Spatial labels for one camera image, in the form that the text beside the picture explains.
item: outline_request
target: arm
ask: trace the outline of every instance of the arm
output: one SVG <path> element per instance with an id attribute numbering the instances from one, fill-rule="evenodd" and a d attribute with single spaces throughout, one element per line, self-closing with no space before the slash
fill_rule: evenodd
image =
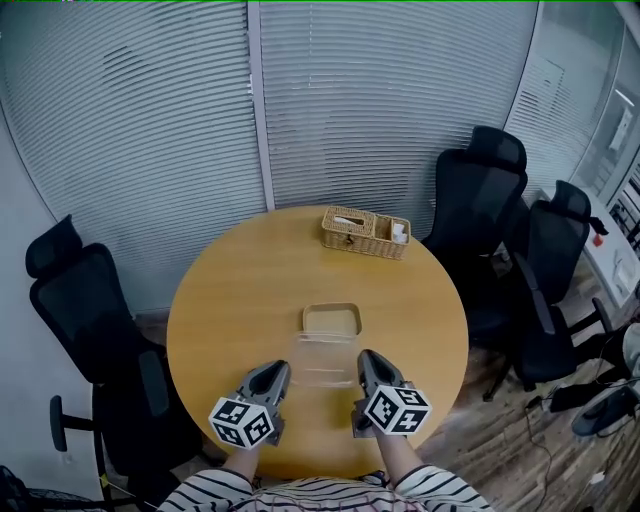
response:
<path id="1" fill-rule="evenodd" d="M 227 461 L 223 464 L 222 469 L 228 469 L 234 473 L 238 473 L 246 478 L 249 482 L 253 481 L 258 467 L 258 459 L 260 458 L 260 447 L 262 443 L 254 446 L 251 450 L 236 450 Z"/>
<path id="2" fill-rule="evenodd" d="M 205 469 L 190 476 L 169 495 L 158 511 L 183 512 L 203 504 L 207 505 L 207 510 L 227 512 L 234 504 L 250 499 L 259 453 L 260 445 L 252 450 L 236 450 L 220 469 Z"/>
<path id="3" fill-rule="evenodd" d="M 373 427 L 378 441 L 382 460 L 393 485 L 417 468 L 424 466 L 409 441 L 404 436 L 387 436 L 377 427 Z"/>
<path id="4" fill-rule="evenodd" d="M 373 427 L 395 492 L 407 498 L 417 499 L 425 508 L 444 510 L 493 512 L 493 509 L 473 487 L 453 473 L 426 465 L 416 455 L 404 436 L 387 436 Z"/>

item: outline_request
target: black office chair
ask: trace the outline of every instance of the black office chair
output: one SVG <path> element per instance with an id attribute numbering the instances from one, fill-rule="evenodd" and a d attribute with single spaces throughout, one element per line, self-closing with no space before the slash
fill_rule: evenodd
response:
<path id="1" fill-rule="evenodd" d="M 611 329 L 602 303 L 594 299 L 595 311 L 568 327 L 556 306 L 566 295 L 576 264 L 589 236 L 591 222 L 589 198 L 580 189 L 556 182 L 551 201 L 536 201 L 521 216 L 506 246 L 514 271 L 503 282 L 513 317 L 513 342 L 504 347 L 507 361 L 485 401 L 493 398 L 511 365 L 525 390 L 538 382 L 571 375 L 576 358 L 571 336 L 600 321 Z"/>
<path id="2" fill-rule="evenodd" d="M 67 450 L 65 429 L 91 430 L 99 461 L 102 437 L 118 473 L 158 479 L 197 455 L 200 430 L 171 382 L 164 347 L 138 331 L 109 250 L 83 248 L 69 216 L 32 242 L 26 267 L 36 278 L 33 307 L 94 385 L 92 421 L 65 415 L 52 398 L 56 449 Z"/>
<path id="3" fill-rule="evenodd" d="M 447 150 L 436 166 L 436 214 L 423 244 L 453 281 L 472 343 L 496 345 L 509 335 L 508 304 L 490 257 L 527 184 L 526 151 L 512 135 L 477 126 L 465 150 Z"/>

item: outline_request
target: white wall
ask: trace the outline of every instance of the white wall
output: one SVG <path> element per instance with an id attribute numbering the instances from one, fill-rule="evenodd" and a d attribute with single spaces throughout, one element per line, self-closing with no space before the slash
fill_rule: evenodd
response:
<path id="1" fill-rule="evenodd" d="M 613 2 L 629 32 L 640 46 L 640 10 L 635 2 Z"/>
<path id="2" fill-rule="evenodd" d="M 92 435 L 68 432 L 57 452 L 49 399 L 90 418 L 91 387 L 29 302 L 29 243 L 54 221 L 35 192 L 0 113 L 0 464 L 29 487 L 100 499 Z"/>

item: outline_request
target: chair armrest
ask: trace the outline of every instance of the chair armrest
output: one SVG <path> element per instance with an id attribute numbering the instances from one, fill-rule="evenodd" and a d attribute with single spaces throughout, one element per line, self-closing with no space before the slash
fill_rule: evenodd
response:
<path id="1" fill-rule="evenodd" d="M 65 429 L 73 430 L 94 430 L 93 421 L 76 416 L 67 416 L 62 412 L 62 398 L 60 395 L 54 396 L 49 401 L 49 424 L 51 426 L 51 437 L 53 446 L 59 452 L 67 451 L 67 436 Z"/>
<path id="2" fill-rule="evenodd" d="M 524 281 L 529 289 L 529 293 L 531 295 L 531 299 L 533 301 L 533 308 L 535 309 L 536 316 L 540 321 L 540 325 L 545 334 L 549 336 L 553 336 L 556 333 L 556 328 L 553 325 L 553 319 L 551 318 L 551 312 L 549 311 L 549 306 L 547 305 L 547 301 L 542 295 L 542 292 L 538 288 L 538 281 L 536 280 L 536 276 L 533 273 L 533 270 L 527 263 L 527 260 L 519 253 L 513 254 L 513 262 L 514 266 L 518 267 Z"/>
<path id="3" fill-rule="evenodd" d="M 149 410 L 154 418 L 159 418 L 169 410 L 169 390 L 160 356 L 148 350 L 138 356 L 140 375 Z"/>
<path id="4" fill-rule="evenodd" d="M 602 324 L 602 327 L 604 328 L 604 332 L 606 333 L 613 332 L 611 319 L 609 318 L 607 311 L 604 309 L 604 306 L 602 305 L 602 301 L 597 297 L 594 297 L 593 299 L 591 299 L 591 303 L 593 304 L 593 307 L 598 313 L 598 317 L 599 317 L 600 323 Z"/>
<path id="5" fill-rule="evenodd" d="M 590 325 L 595 324 L 596 322 L 600 322 L 602 327 L 604 328 L 604 332 L 611 333 L 613 332 L 613 326 L 611 325 L 611 319 L 607 314 L 607 311 L 604 309 L 602 302 L 598 298 L 591 299 L 593 304 L 594 311 L 592 311 L 588 316 L 583 318 L 582 320 L 578 320 L 574 325 L 569 327 L 569 334 L 572 336 L 574 334 L 583 331 Z"/>
<path id="6" fill-rule="evenodd" d="M 160 359 L 167 358 L 167 348 L 159 345 L 158 343 L 154 343 L 153 341 L 145 338 L 141 332 L 138 332 L 139 343 L 140 343 L 140 351 L 153 350 L 156 354 L 160 356 Z"/>

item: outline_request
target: striped shirt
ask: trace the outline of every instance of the striped shirt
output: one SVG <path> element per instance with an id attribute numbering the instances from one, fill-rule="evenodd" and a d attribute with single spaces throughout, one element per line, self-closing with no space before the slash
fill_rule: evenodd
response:
<path id="1" fill-rule="evenodd" d="M 389 489 L 375 477 L 307 478 L 254 490 L 243 476 L 208 469 L 185 480 L 161 512 L 471 512 L 491 511 L 471 486 L 449 471 L 420 466 Z"/>

